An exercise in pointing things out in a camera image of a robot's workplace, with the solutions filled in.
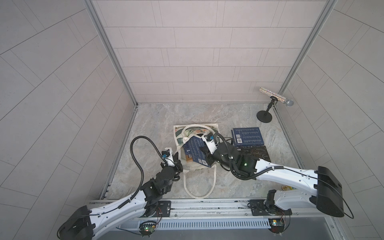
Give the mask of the glittery microphone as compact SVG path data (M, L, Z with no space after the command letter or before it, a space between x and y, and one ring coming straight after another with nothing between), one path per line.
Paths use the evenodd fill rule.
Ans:
M283 97L275 92L272 92L270 90L267 90L266 88L263 88L263 87L260 87L259 91L262 93L262 94L265 94L267 96L269 96L270 98L274 97L276 98L279 102L283 103L284 105L286 105L287 107L291 107L294 105L294 101L291 100L291 99L288 99L286 97Z

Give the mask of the floral canvas tote bag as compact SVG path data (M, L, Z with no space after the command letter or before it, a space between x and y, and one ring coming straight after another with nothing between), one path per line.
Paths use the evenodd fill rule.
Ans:
M177 153L183 165L183 184L187 194L194 199L205 199L213 192L217 181L217 165L209 164L201 148L214 146L213 135L219 133L218 124L190 124L173 126ZM187 173L213 169L213 186L203 196L193 195L187 188Z

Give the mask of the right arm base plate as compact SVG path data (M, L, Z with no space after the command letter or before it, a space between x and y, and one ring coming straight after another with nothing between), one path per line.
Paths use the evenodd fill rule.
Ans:
M248 208L253 216L291 216L292 210L282 210L274 204L267 204L266 200L250 200Z

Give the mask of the black book with barcode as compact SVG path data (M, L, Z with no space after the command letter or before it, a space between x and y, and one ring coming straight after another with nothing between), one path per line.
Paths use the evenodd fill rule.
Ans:
M237 147L237 150L243 155L249 155L271 162L266 146Z

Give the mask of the left circuit board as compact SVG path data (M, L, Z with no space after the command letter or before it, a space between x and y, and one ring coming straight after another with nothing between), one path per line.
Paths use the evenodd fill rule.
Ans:
M140 223L139 225L139 232L140 234L144 236L150 236L155 232L157 229L157 222L156 221L145 221Z

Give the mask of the circuit board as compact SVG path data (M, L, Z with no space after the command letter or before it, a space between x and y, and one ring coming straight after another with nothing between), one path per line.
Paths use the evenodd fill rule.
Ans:
M285 221L282 219L269 219L270 229L273 234L281 234L285 231Z
M157 229L157 222L156 221L145 221L140 223L139 225L139 232L140 234L144 236L150 236L155 232Z

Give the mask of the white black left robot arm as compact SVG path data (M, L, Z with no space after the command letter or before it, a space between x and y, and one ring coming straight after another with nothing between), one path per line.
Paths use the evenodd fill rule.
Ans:
M57 237L60 240L97 240L128 220L152 216L159 200L171 191L182 171L179 154L169 156L156 177L143 184L138 192L103 207L80 207L59 227Z

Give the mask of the small yellow toy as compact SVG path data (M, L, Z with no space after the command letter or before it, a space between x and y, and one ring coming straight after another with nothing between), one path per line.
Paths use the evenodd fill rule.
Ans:
M296 188L284 185L284 186L282 186L282 190L283 191L292 191L292 190L296 190Z

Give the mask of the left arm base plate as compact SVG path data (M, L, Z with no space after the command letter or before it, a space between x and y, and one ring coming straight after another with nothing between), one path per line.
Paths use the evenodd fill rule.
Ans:
M145 207L146 211L143 217L157 218L169 217L171 211L171 201L159 201L155 204Z

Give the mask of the dark blue book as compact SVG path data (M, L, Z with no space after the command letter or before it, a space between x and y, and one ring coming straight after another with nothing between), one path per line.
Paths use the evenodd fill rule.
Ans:
M205 161L205 156L202 153L202 147L207 147L206 143L197 136L190 138L184 145L184 153L188 164L198 164L208 168L212 167L212 164L208 164Z
M231 130L234 145L237 147L264 146L260 128L233 128Z

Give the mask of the black microphone stand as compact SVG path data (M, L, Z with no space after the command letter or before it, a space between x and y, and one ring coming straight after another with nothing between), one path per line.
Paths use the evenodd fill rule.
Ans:
M270 98L271 98L271 101L268 104L267 109L265 111L259 111L257 113L257 119L262 123L270 123L273 119L273 116L269 111L275 105L275 102L277 102L278 99L274 96L271 96Z

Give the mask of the right circuit board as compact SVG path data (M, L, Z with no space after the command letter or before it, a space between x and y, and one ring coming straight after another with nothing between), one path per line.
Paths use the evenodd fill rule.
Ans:
M269 219L270 229L273 234L281 234L285 231L285 221L282 219Z

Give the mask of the white ventilation grille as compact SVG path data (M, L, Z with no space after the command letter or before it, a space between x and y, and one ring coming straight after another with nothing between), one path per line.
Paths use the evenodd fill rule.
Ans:
M170 219L161 220L156 230L270 229L268 219Z

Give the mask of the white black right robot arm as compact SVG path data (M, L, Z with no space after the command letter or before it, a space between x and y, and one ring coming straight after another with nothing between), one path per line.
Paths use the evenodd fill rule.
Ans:
M244 155L227 143L212 144L211 147L204 146L199 150L205 155L208 164L223 165L239 180L270 181L294 188L287 194L272 191L266 204L272 204L281 210L313 207L326 215L338 218L346 215L342 184L326 167L303 170L280 166L261 158Z

